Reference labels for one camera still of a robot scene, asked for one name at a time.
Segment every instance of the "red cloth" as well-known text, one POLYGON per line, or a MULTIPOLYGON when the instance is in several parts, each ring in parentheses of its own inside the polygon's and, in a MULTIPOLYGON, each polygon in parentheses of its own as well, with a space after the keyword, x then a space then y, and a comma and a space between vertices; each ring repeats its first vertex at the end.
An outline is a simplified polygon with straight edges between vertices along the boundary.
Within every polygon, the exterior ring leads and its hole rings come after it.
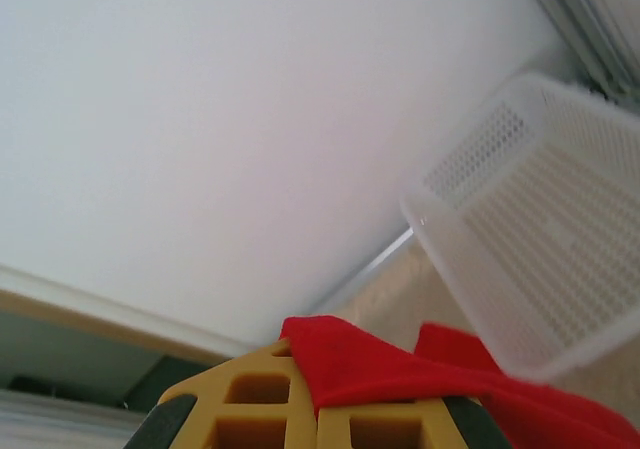
POLYGON ((282 336, 316 410, 475 396, 516 448, 640 448, 621 416, 582 397, 502 374, 477 337, 425 324, 411 354, 332 316, 292 317, 282 336))

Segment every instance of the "yellow plastic object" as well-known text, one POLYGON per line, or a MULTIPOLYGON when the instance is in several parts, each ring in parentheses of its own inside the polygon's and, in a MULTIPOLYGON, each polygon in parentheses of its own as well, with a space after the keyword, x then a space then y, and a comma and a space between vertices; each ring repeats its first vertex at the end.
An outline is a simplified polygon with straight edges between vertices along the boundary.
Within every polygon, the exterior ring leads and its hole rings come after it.
POLYGON ((317 449, 466 449, 442 399, 321 409, 317 449))
POLYGON ((305 449, 316 447, 307 384, 282 340, 171 387, 198 400, 171 449, 305 449))
POLYGON ((282 340, 163 394, 197 396, 170 449, 466 449, 441 399, 327 408, 318 423, 282 340))

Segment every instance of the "square hole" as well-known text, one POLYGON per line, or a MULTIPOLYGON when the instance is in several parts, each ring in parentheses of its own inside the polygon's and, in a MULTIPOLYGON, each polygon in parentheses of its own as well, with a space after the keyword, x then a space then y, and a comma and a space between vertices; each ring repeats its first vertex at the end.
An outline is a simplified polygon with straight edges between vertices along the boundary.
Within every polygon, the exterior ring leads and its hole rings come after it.
POLYGON ((286 419, 219 419, 211 449, 284 449, 286 419))
POLYGON ((282 374, 245 374, 229 388, 227 404, 286 404, 291 381, 282 374))
POLYGON ((420 419, 352 417, 353 449, 426 449, 420 419))

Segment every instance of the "wooden trim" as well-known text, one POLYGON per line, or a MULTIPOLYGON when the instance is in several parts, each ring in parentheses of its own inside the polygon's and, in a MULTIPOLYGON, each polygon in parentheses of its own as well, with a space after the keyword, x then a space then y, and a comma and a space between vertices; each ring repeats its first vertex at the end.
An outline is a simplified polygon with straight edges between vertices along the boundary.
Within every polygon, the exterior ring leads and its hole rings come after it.
POLYGON ((132 344, 203 364, 219 364, 228 358, 205 349, 87 316, 52 304, 0 290, 0 310, 71 327, 108 339, 132 344))

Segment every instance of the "white plastic basket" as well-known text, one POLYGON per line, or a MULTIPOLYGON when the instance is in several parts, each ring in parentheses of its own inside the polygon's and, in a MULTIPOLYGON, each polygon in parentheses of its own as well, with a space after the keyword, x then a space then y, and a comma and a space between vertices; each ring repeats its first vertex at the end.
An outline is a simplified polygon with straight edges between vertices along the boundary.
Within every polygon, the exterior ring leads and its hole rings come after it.
POLYGON ((549 380, 640 331, 640 119, 512 80, 408 184, 403 212, 502 369, 549 380))

